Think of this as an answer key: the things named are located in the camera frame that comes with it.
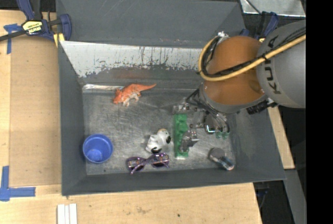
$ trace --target wooden table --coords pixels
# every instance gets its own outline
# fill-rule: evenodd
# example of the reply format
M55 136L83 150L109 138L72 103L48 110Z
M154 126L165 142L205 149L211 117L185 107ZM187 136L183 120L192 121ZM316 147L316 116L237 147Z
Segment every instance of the wooden table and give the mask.
M24 21L20 11L0 10L0 36L4 25ZM0 42L0 166L9 165L10 187L35 186L36 196L0 202L0 223L56 223L57 205L71 203L79 224L262 223L252 183L61 196L56 46L23 35L6 52L7 41ZM292 169L278 108L268 112L284 168Z

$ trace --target sunglasses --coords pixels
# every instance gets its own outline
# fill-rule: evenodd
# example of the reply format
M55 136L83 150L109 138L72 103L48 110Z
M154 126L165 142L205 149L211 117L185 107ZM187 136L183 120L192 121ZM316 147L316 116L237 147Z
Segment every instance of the sunglasses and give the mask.
M143 157L133 156L126 160L126 165L131 174L141 171L145 165L151 164L155 168L169 167L169 156L166 153L155 153L147 159Z

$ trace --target gray cylinder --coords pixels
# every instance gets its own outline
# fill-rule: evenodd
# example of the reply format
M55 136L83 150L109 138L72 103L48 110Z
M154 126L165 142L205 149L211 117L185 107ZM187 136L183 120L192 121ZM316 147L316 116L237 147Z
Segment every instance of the gray cylinder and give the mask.
M306 29L305 20L285 25L267 36L258 56ZM306 41L266 60L257 66L257 77L265 94L276 103L293 108L305 108Z

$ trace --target blue cup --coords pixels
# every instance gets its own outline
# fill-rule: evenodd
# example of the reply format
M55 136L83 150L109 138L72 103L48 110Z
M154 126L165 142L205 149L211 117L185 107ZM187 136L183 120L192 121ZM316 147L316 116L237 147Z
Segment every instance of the blue cup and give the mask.
M107 161L113 152L111 140L104 134L92 134L84 140L83 154L85 158L95 164Z

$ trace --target blue tape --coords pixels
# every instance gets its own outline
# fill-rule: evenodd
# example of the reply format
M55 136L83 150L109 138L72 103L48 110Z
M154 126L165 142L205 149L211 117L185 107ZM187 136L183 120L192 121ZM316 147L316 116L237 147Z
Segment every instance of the blue tape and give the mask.
M10 34L13 31L22 30L22 27L15 23L15 24L4 25L4 29L8 32L8 34ZM7 54L10 54L10 53L11 53L11 38L9 38L7 41Z
M34 197L36 187L9 188L9 166L2 167L0 201L7 202L12 197Z

